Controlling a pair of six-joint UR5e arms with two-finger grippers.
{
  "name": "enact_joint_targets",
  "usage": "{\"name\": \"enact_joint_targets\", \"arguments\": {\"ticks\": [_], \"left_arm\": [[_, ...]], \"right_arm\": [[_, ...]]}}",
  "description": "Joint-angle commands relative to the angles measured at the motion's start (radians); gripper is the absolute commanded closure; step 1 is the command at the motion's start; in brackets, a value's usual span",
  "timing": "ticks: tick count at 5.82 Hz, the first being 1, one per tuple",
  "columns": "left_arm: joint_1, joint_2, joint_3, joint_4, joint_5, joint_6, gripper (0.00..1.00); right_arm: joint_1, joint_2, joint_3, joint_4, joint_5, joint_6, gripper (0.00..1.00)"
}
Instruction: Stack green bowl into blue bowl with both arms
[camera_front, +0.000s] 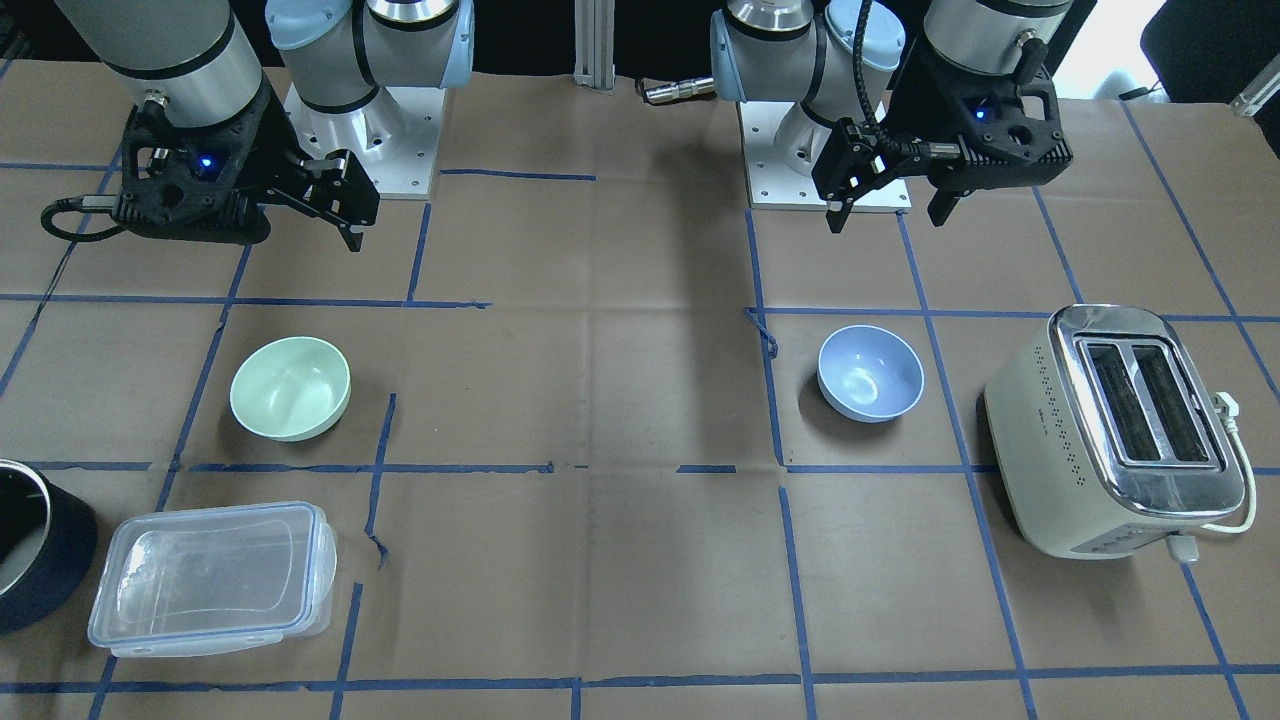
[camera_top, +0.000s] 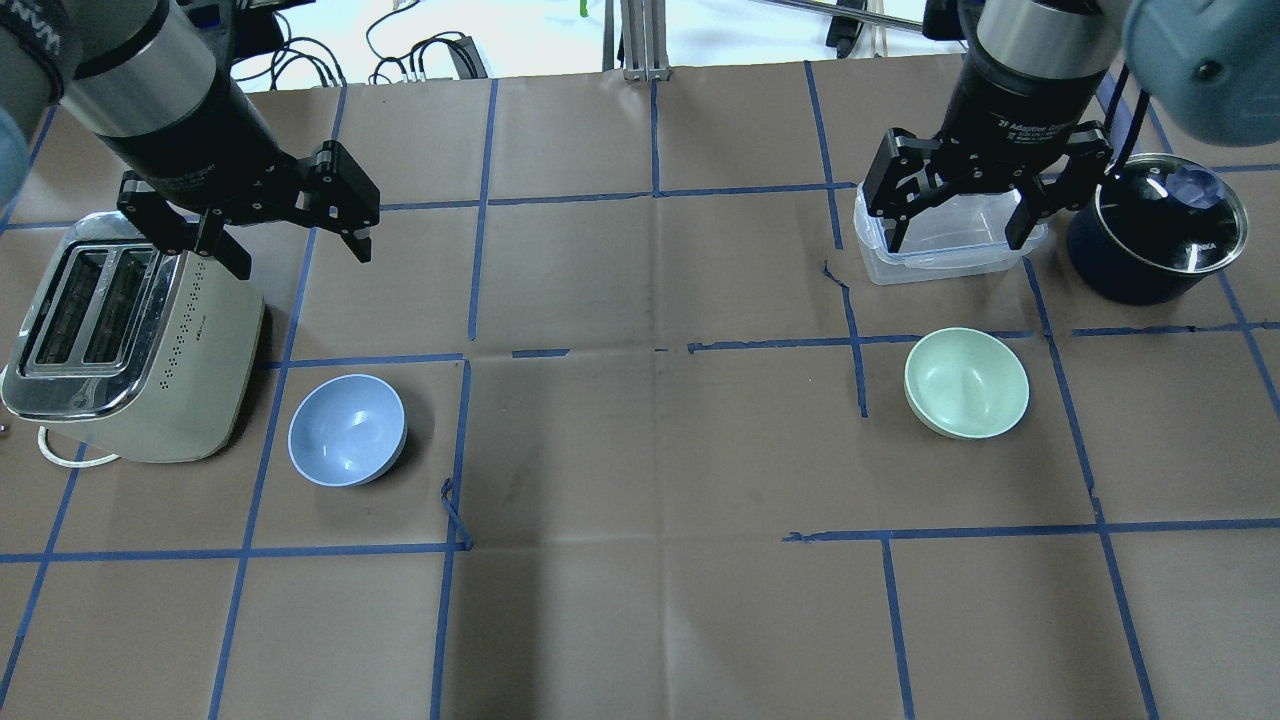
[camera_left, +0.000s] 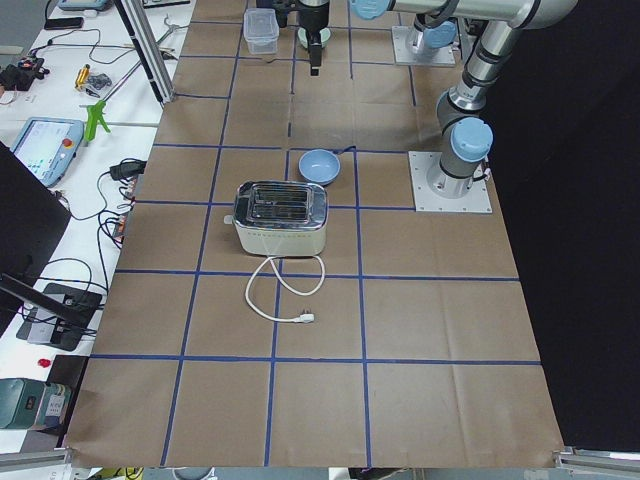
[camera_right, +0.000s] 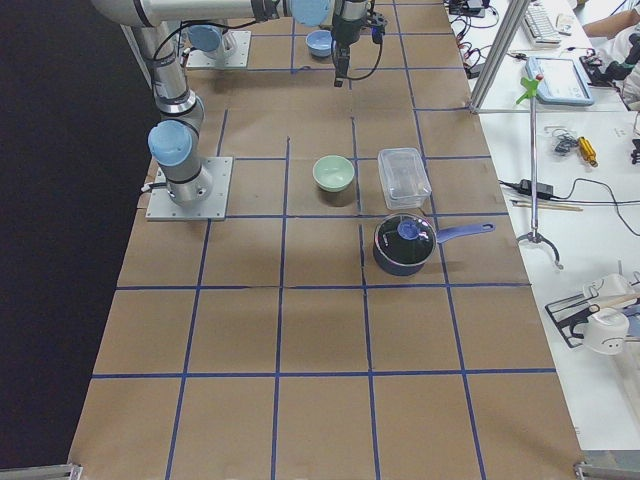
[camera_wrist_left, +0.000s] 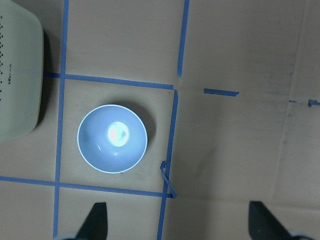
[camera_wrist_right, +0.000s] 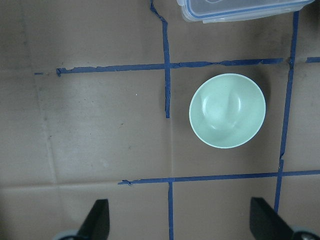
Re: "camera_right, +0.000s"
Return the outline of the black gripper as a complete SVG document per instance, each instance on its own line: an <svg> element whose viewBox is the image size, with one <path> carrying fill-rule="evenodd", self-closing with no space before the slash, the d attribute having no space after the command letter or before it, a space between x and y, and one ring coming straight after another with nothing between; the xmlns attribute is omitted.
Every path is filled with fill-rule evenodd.
<svg viewBox="0 0 640 480"><path fill-rule="evenodd" d="M361 19L345 19L334 14L332 18L332 61L334 63L334 86L341 88L344 83L344 73L340 68L347 68L350 59L350 46L359 40Z"/></svg>

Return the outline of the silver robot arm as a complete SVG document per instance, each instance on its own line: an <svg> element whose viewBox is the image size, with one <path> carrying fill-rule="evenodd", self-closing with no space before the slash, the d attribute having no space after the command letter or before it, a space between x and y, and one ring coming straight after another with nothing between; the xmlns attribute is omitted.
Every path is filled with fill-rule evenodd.
<svg viewBox="0 0 640 480"><path fill-rule="evenodd" d="M364 29L382 45L387 21L372 1L97 1L109 20L131 29L146 71L161 122L148 135L148 146L163 174L164 194L149 205L167 206L169 219L223 218L226 213L232 160L206 159L198 153L204 120L201 98L190 89L175 36L187 31L198 50L223 59L237 53L236 29L291 17L331 33L330 53L335 86L349 79L352 44ZM231 25L231 20L238 25Z"/></svg>
<svg viewBox="0 0 640 480"><path fill-rule="evenodd" d="M187 29L191 45L214 60L229 58L236 52L237 42L228 29L212 25L194 25Z"/></svg>

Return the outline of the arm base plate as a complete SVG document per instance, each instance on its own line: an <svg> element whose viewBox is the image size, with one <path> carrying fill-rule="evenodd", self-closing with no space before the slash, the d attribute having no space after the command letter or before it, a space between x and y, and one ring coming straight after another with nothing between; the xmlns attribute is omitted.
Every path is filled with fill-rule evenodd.
<svg viewBox="0 0 640 480"><path fill-rule="evenodd" d="M244 69L249 59L251 32L223 31L214 26L194 26L188 30L191 48L186 66L191 70Z"/></svg>
<svg viewBox="0 0 640 480"><path fill-rule="evenodd" d="M146 218L149 221L200 221L226 218L233 157L204 157L199 175L189 183L170 182L161 167L150 191Z"/></svg>

